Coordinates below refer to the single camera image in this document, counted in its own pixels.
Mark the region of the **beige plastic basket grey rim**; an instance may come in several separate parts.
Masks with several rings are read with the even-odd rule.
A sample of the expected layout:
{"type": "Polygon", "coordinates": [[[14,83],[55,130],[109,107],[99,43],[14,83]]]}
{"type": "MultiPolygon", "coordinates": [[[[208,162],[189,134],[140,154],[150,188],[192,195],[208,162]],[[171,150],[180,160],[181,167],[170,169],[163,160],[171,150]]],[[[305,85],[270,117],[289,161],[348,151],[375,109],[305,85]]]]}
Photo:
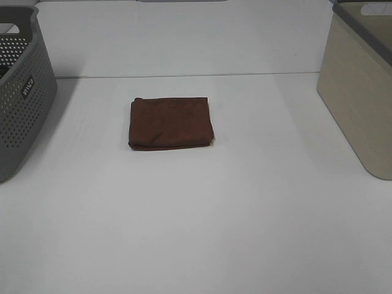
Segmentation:
{"type": "Polygon", "coordinates": [[[391,1],[335,1],[317,92],[364,169],[391,179],[391,1]]]}

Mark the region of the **grey perforated plastic basket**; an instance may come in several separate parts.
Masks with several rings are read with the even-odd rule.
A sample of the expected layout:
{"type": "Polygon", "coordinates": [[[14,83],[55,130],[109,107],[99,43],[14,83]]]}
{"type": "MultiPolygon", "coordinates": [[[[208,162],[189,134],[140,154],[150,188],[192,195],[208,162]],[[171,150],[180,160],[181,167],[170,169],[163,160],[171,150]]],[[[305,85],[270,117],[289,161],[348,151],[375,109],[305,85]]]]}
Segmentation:
{"type": "Polygon", "coordinates": [[[1,6],[1,181],[18,170],[51,110],[58,86],[33,6],[1,6]]]}

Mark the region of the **brown towel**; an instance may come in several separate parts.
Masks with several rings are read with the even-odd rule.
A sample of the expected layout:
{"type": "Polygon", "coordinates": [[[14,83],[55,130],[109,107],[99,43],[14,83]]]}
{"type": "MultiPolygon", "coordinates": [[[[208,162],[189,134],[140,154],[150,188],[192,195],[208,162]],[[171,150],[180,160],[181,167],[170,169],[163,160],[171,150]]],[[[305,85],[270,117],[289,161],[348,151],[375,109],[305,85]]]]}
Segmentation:
{"type": "Polygon", "coordinates": [[[130,105],[129,146],[133,150],[198,148],[213,140],[206,97],[136,98],[130,105]]]}

